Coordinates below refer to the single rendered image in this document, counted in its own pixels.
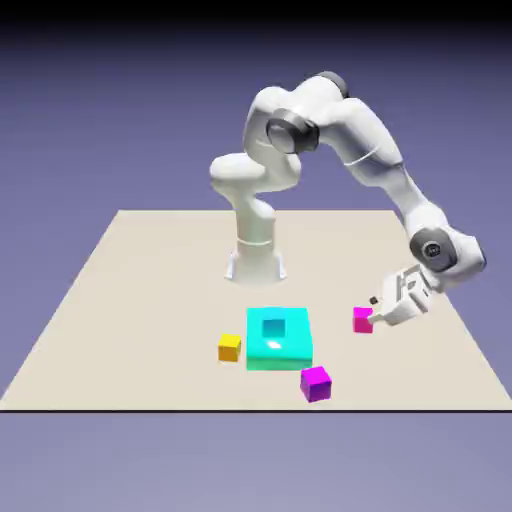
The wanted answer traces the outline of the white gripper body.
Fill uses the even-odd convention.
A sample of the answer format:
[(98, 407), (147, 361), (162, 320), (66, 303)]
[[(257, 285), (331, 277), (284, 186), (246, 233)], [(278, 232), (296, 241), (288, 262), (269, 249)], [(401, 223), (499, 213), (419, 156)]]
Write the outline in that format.
[(427, 313), (430, 308), (431, 295), (421, 292), (406, 294), (398, 301), (384, 304), (380, 314), (386, 324), (395, 326)]

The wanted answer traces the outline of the small pink cube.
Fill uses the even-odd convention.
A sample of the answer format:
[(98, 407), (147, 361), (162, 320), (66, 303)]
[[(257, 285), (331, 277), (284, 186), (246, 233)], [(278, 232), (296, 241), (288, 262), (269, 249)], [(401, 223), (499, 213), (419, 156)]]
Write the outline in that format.
[(373, 325), (369, 318), (373, 314), (372, 308), (354, 307), (352, 316), (352, 327), (355, 333), (369, 334), (373, 332)]

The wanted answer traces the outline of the small purple cube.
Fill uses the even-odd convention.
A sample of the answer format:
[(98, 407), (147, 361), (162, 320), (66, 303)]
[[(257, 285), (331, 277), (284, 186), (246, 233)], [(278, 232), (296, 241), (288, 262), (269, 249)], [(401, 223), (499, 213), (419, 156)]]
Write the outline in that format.
[(309, 403), (331, 398), (332, 379), (323, 366), (304, 368), (300, 375), (300, 389)]

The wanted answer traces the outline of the small yellow cube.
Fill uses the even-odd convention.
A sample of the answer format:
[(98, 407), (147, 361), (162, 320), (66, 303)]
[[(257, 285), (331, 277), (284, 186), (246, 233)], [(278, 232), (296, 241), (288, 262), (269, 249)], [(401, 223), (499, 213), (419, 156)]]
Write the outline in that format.
[(237, 362), (241, 343), (240, 335), (223, 333), (218, 342), (218, 359), (222, 362)]

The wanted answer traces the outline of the large cyan box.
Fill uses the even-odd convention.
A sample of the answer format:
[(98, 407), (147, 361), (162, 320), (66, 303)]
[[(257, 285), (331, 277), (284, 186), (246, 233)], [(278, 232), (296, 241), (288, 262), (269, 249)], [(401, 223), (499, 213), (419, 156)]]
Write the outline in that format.
[(246, 368), (295, 371), (313, 362), (313, 341), (306, 308), (248, 308)]

